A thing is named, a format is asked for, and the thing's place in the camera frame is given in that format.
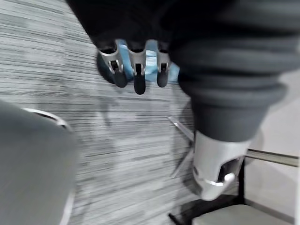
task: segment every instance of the robotic hand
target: robotic hand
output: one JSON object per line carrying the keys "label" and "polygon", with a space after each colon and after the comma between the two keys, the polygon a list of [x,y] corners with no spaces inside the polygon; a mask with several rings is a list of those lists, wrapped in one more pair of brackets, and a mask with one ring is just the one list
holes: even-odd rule
{"label": "robotic hand", "polygon": [[116,39],[127,42],[137,94],[146,89],[148,39],[158,41],[160,87],[169,57],[180,67],[195,118],[193,174],[202,198],[217,198],[236,178],[269,106],[284,97],[279,75],[300,66],[300,1],[67,2],[109,68],[100,74],[118,87],[127,79]]}

